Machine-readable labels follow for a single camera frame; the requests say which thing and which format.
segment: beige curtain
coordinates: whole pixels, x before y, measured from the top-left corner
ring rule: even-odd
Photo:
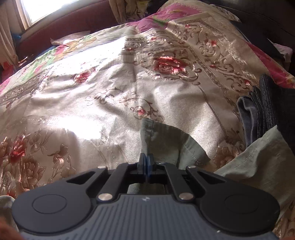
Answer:
[[[6,4],[0,6],[0,64],[4,69],[17,65],[18,57],[10,33]]]

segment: colorful floral sheet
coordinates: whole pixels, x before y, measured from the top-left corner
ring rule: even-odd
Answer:
[[[220,168],[245,150],[236,101],[263,73],[294,87],[200,1],[170,0],[139,22],[61,45],[0,86],[0,194],[138,161],[142,118],[187,132],[211,158],[206,168]]]

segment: silver screw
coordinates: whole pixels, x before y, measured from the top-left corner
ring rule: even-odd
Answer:
[[[189,192],[183,192],[183,193],[179,194],[179,198],[181,200],[191,200],[194,198],[194,196]]]
[[[98,199],[101,201],[109,201],[113,198],[113,195],[110,193],[102,193],[98,195]]]

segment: gray ribbed panel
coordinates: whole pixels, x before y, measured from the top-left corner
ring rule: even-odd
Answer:
[[[217,232],[193,205],[181,204],[170,195],[122,195],[114,203],[97,207],[88,221],[57,236],[22,233],[27,240],[275,240],[272,233],[235,237]]]

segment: headboard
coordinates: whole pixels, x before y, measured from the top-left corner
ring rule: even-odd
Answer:
[[[292,2],[294,0],[202,1],[229,10],[243,23],[259,28],[272,42],[288,46],[295,52],[295,7]]]

